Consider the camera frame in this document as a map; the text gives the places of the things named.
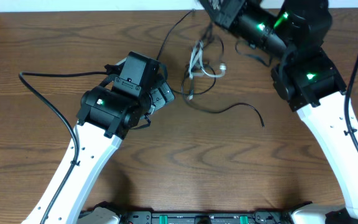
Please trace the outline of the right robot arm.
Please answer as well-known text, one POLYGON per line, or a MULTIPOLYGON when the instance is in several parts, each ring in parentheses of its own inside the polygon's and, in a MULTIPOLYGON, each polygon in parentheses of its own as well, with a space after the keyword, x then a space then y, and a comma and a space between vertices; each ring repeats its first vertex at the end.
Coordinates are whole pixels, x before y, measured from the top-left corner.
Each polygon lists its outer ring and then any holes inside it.
POLYGON ((285 0, 278 14, 259 1, 209 1, 201 5, 220 28, 279 58, 273 85, 323 150, 341 188, 343 206, 304 203, 283 223, 358 223, 358 121, 345 83, 322 48, 332 25, 326 0, 285 0))

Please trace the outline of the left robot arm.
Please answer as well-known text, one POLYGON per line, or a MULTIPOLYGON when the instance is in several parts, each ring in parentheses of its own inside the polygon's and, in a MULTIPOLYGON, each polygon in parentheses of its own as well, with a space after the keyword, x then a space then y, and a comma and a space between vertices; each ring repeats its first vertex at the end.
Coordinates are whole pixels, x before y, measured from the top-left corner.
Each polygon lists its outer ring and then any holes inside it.
POLYGON ((77 122, 64 115, 19 74, 20 81, 67 127, 71 140, 41 199, 24 223, 76 223, 99 174, 130 130, 147 128, 150 116, 175 99, 166 66, 129 52, 115 65, 105 65, 105 79, 81 98, 77 122), (139 125, 140 120, 146 124, 139 125))

